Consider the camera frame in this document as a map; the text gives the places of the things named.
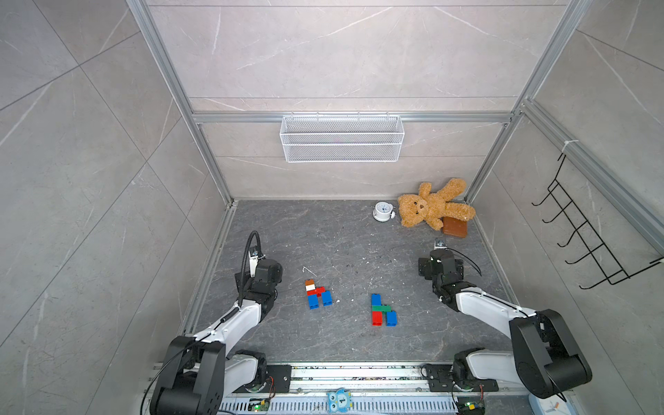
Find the green lego brick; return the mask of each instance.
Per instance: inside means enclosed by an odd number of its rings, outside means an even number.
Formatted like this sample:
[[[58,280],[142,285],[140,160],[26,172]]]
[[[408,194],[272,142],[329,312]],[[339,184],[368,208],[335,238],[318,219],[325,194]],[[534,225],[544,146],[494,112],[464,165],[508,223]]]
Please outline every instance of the green lego brick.
[[[382,313],[389,313],[392,308],[389,305],[373,305],[371,311],[380,311]]]

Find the black wire rack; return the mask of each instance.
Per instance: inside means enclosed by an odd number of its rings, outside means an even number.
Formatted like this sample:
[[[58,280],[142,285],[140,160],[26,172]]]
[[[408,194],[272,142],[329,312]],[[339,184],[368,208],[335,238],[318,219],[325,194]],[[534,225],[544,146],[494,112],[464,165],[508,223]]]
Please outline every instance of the black wire rack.
[[[572,234],[570,235],[570,238],[567,240],[567,242],[565,242],[563,245],[558,244],[558,246],[561,247],[561,248],[564,248],[565,246],[568,246],[568,245],[570,244],[570,242],[572,241],[572,238],[574,237],[574,235],[577,234],[577,235],[579,236],[579,239],[581,239],[581,242],[583,242],[583,245],[585,245],[586,249],[588,250],[588,252],[585,253],[585,255],[583,255],[581,258],[577,259],[576,261],[569,262],[569,261],[565,260],[565,262],[566,262],[567,264],[573,265],[573,264],[576,264],[577,262],[583,260],[583,259],[586,258],[587,256],[591,256],[592,259],[595,261],[595,264],[597,264],[597,266],[598,266],[598,267],[600,268],[600,270],[602,271],[602,274],[604,275],[604,279],[602,279],[602,280],[599,281],[599,282],[596,282],[596,283],[592,284],[592,285],[589,286],[589,287],[582,287],[582,286],[579,286],[579,288],[580,288],[581,290],[589,290],[589,289],[591,289],[591,288],[594,288],[594,287],[600,285],[601,283],[603,283],[603,282],[605,282],[605,281],[609,281],[609,284],[611,284],[612,286],[614,286],[614,285],[616,285],[616,284],[618,284],[618,283],[620,283],[620,282],[623,282],[623,281],[625,281],[625,280],[628,280],[628,279],[634,277],[634,276],[637,275],[637,274],[642,273],[643,271],[649,270],[650,268],[652,268],[652,267],[654,267],[654,266],[657,266],[657,265],[661,264],[661,263],[662,263],[661,260],[664,259],[664,256],[663,256],[663,257],[660,257],[660,258],[658,258],[658,259],[656,259],[656,260],[654,260],[654,261],[650,261],[650,263],[649,263],[648,266],[646,266],[645,268],[642,268],[642,269],[639,270],[639,271],[636,271],[636,272],[633,273],[633,274],[628,274],[627,271],[625,271],[625,268],[622,266],[622,264],[620,264],[620,261],[618,261],[618,259],[617,259],[616,256],[614,255],[614,253],[611,252],[611,249],[610,249],[610,248],[608,247],[608,245],[604,242],[604,240],[602,239],[602,237],[600,236],[600,234],[597,232],[597,230],[595,230],[595,227],[592,226],[592,223],[590,223],[590,221],[588,220],[588,218],[586,218],[586,215],[581,211],[581,209],[580,209],[579,206],[576,204],[576,202],[574,202],[574,199],[572,199],[572,197],[569,195],[569,193],[567,193],[567,190],[565,190],[565,188],[564,188],[564,187],[560,184],[560,182],[558,181],[558,174],[560,174],[560,169],[562,168],[562,164],[565,162],[566,156],[565,156],[564,154],[561,154],[560,157],[558,157],[558,160],[560,160],[560,159],[562,159],[562,161],[560,162],[560,165],[558,166],[558,171],[556,172],[556,177],[554,177],[554,179],[553,179],[553,181],[551,182],[551,184],[547,187],[548,193],[546,194],[546,196],[544,197],[544,199],[542,199],[542,201],[541,201],[540,203],[537,203],[537,204],[536,204],[536,203],[533,203],[532,205],[533,205],[533,206],[539,206],[539,205],[543,204],[544,201],[547,200],[549,197],[552,197],[553,200],[554,200],[554,201],[556,202],[556,204],[558,205],[558,207],[560,208],[560,212],[558,212],[558,213],[556,214],[556,216],[553,217],[553,219],[551,219],[551,220],[544,220],[544,219],[542,219],[542,222],[544,222],[544,223],[551,223],[551,222],[553,222],[554,220],[556,220],[556,219],[558,218],[558,216],[560,216],[561,214],[563,214],[563,215],[567,218],[567,220],[569,221],[569,223],[572,225],[572,228],[574,228],[574,231],[572,231]],[[561,191],[567,196],[567,198],[570,200],[570,201],[567,202],[564,206],[563,206],[563,205],[560,203],[560,201],[556,198],[556,195],[553,194],[553,191],[556,190],[556,189],[560,189],[560,190],[561,190]],[[571,219],[571,218],[569,217],[569,215],[567,214],[566,209],[569,208],[569,207],[574,207],[574,208],[576,208],[576,210],[579,212],[579,214],[580,214],[581,217],[583,218],[583,222],[582,222],[580,225],[575,226],[574,223],[572,222],[572,219]],[[599,245],[597,245],[597,246],[594,247],[593,249],[590,249],[590,246],[588,245],[587,241],[584,239],[584,237],[583,237],[583,236],[581,235],[581,233],[580,233],[580,230],[581,230],[584,226],[589,226],[590,229],[592,229],[592,232],[594,232],[595,236],[597,236],[598,240],[601,242]],[[600,261],[597,259],[597,257],[595,257],[595,252],[596,252],[598,249],[600,249],[601,247],[604,247],[604,248],[609,252],[609,254],[611,255],[611,257],[614,259],[614,261],[615,261],[616,264],[618,265],[619,270],[616,271],[616,272],[614,272],[614,273],[612,273],[611,275],[608,275],[608,274],[606,273],[604,267],[602,267],[602,265],[600,264]],[[620,274],[620,273],[624,274],[624,277],[623,277],[623,278],[621,278],[621,279],[618,280],[618,281],[611,281],[611,279],[610,279],[611,277],[614,277],[614,276],[616,276],[616,275],[618,275],[618,274]]]

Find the wall tile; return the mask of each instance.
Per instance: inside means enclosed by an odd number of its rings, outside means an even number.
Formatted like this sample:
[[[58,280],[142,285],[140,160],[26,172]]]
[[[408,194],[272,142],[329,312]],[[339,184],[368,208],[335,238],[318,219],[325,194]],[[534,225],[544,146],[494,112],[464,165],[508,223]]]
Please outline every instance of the wall tile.
[[[394,163],[286,163],[281,157],[217,157],[236,198],[375,199],[416,193],[430,181],[470,183],[484,157],[401,157]]]
[[[124,0],[35,0],[78,63],[138,32]]]
[[[156,362],[178,334],[208,250],[188,220],[131,320],[89,415],[137,414]]]
[[[147,159],[180,118],[139,33],[82,66]]]
[[[575,33],[537,102],[664,216],[664,71]]]
[[[573,227],[563,216],[551,224],[542,223],[542,219],[550,220],[559,211],[551,198],[540,207],[531,204],[546,195],[546,186],[558,170],[556,159],[559,154],[535,126],[525,121],[510,139],[494,171],[535,232],[616,368],[630,385],[643,411],[657,413],[659,400],[656,398],[656,385],[664,381],[661,375],[664,363],[660,363],[664,362],[664,351],[659,346],[664,341],[664,329],[659,324],[659,293],[664,290],[661,280],[664,266],[615,286],[605,282],[588,291],[579,288],[579,285],[589,286],[600,281],[601,271],[591,257],[575,265],[566,264],[565,260],[573,262],[587,249],[577,236],[567,247],[558,246],[558,243],[564,244],[568,240]],[[658,258],[658,253],[569,161],[563,165],[558,178],[629,272],[635,272]],[[583,222],[582,219],[572,219],[576,221],[576,226]],[[586,225],[583,228],[584,237],[591,236],[585,232],[588,230]],[[588,240],[591,248],[600,243],[596,237],[595,242],[590,242],[591,238]],[[618,269],[608,251],[601,248],[597,255],[600,263],[607,267],[607,272]],[[625,276],[621,274],[612,280]],[[635,348],[642,353],[630,353]]]
[[[508,111],[517,97],[189,98],[194,111]]]
[[[212,152],[219,157],[283,157],[277,123],[203,124]],[[500,123],[405,123],[401,157],[486,155]]]
[[[487,155],[502,123],[404,124],[400,157]]]
[[[145,165],[0,347],[0,412],[85,412],[184,220]]]
[[[81,69],[2,110],[0,137],[4,339],[145,160]]]
[[[566,5],[567,0],[148,0],[147,3],[164,6],[517,6]]]
[[[184,120],[175,124],[148,163],[180,209],[188,213],[208,170]]]
[[[660,0],[595,0],[579,30],[664,68],[663,21]]]
[[[0,108],[76,66],[32,1],[3,1],[0,39]]]
[[[559,312],[586,356],[593,379],[574,388],[585,413],[643,414],[579,310],[578,299],[570,295],[569,286],[561,280],[542,249],[531,229],[532,224],[529,226],[494,173],[488,176],[473,205],[477,209],[477,221],[520,304]]]
[[[563,10],[151,8],[187,92],[236,98],[517,96]]]
[[[221,198],[214,179],[208,175],[188,215],[189,222],[208,248],[214,243],[216,230],[225,210],[224,199]]]

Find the mounting plate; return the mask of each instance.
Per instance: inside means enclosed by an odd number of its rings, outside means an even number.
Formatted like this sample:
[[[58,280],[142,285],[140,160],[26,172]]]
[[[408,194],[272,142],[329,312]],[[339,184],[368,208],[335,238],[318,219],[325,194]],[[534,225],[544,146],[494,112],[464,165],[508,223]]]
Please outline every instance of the mounting plate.
[[[429,382],[429,391],[431,392],[451,392],[452,391],[452,365],[431,365],[427,363],[422,366],[426,373],[426,380]],[[479,385],[482,385],[484,392],[498,392],[498,383],[493,379],[478,379],[477,386],[473,392],[479,392]]]

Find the red lego brick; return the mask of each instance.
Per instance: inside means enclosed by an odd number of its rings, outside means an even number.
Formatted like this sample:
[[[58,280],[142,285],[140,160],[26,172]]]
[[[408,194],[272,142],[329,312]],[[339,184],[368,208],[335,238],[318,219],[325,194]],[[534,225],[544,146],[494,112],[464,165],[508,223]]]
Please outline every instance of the red lego brick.
[[[371,319],[373,320],[373,325],[382,325],[382,313],[380,311],[372,311]]]
[[[319,297],[321,296],[321,293],[325,292],[325,287],[320,287],[316,288],[315,290],[309,290],[307,291],[307,295],[318,295]]]

